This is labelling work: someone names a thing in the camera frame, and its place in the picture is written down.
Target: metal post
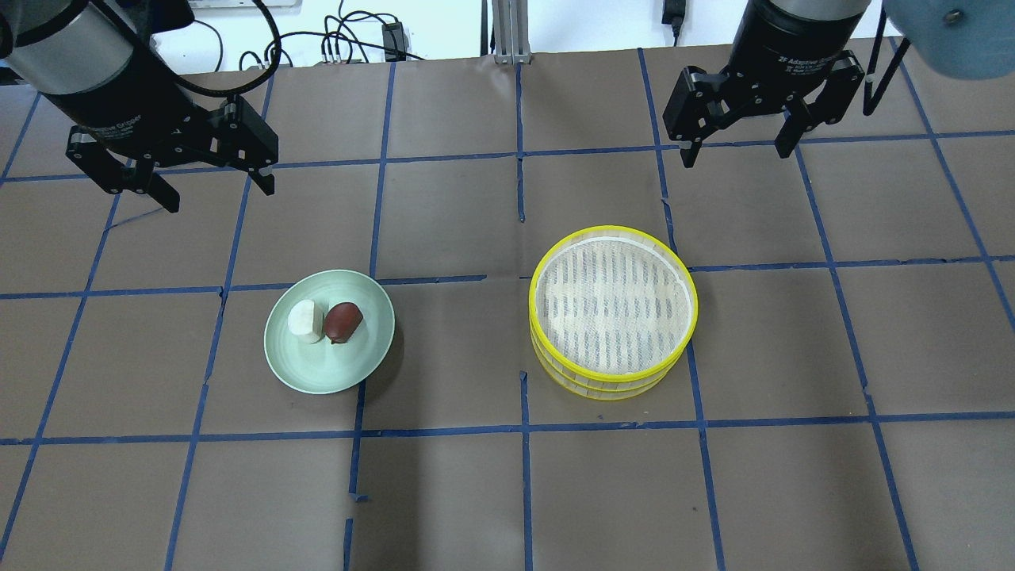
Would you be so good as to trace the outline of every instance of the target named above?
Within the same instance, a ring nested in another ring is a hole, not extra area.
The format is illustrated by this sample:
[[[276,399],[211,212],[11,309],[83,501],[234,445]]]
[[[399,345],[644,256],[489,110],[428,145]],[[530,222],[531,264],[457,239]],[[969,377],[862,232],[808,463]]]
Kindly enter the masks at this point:
[[[493,59],[501,64],[529,63],[529,0],[492,0]]]

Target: light green plate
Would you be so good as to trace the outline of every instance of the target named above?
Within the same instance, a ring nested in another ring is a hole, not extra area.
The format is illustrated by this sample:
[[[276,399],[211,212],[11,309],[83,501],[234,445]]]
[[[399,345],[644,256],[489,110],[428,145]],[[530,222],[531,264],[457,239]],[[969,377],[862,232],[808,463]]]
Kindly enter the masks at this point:
[[[328,338],[302,344],[289,334],[288,317],[301,300],[325,313],[342,302],[359,307],[363,322],[345,344]],[[264,328],[264,356],[278,380],[310,395],[347,389],[381,365],[395,337],[395,309],[381,284],[349,269],[330,269],[297,281],[275,303]]]

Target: white mesh lid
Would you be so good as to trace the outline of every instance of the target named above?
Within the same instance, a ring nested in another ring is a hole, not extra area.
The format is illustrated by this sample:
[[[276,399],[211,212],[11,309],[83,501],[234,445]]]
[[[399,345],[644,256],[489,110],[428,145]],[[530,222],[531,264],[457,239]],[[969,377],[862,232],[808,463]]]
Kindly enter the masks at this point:
[[[652,239],[595,235],[567,244],[536,276],[536,315],[553,347],[597,373],[659,365],[692,325],[683,271]]]

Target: brown egg-shaped toy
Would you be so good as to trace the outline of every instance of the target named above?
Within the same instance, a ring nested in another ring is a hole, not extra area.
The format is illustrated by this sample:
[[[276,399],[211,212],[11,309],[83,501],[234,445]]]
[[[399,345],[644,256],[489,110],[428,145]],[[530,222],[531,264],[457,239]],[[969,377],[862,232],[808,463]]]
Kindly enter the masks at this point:
[[[332,345],[344,344],[363,320],[356,304],[343,302],[331,308],[324,318],[324,335],[331,340]]]

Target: stacked basket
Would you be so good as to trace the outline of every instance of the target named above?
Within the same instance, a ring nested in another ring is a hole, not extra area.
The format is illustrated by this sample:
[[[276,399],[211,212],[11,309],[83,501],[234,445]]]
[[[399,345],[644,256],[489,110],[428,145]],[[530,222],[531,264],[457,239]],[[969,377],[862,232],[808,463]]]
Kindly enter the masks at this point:
[[[536,267],[529,329],[536,357],[565,389],[620,401],[656,386],[697,323],[683,262],[642,231],[600,225],[558,241]]]

